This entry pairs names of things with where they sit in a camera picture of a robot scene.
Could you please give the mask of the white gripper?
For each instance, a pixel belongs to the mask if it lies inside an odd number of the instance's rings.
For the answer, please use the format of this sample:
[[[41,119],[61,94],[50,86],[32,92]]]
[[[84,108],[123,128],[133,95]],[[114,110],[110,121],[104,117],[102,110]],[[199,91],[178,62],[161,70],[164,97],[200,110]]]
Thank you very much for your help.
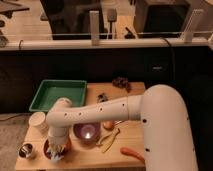
[[[53,145],[65,145],[69,138],[69,129],[50,127],[48,130],[48,141]]]

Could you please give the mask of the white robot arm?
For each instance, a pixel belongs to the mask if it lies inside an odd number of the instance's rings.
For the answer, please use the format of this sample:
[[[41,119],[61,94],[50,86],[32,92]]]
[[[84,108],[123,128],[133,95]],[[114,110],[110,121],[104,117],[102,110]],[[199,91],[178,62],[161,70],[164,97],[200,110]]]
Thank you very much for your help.
[[[168,85],[83,107],[57,101],[46,116],[48,140],[62,145],[73,124],[117,120],[142,123],[146,171],[199,171],[185,102]]]

